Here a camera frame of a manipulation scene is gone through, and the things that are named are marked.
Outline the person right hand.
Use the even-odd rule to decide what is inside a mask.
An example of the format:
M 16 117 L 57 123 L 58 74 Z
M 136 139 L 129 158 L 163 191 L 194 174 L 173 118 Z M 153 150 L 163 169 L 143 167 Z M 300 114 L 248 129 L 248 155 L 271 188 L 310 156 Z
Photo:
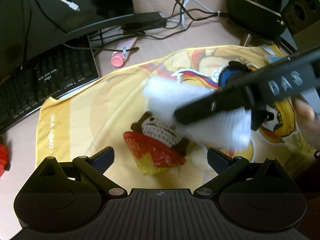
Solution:
M 293 108 L 297 115 L 298 127 L 308 144 L 316 149 L 315 158 L 319 160 L 319 120 L 312 107 L 299 98 L 292 98 Z

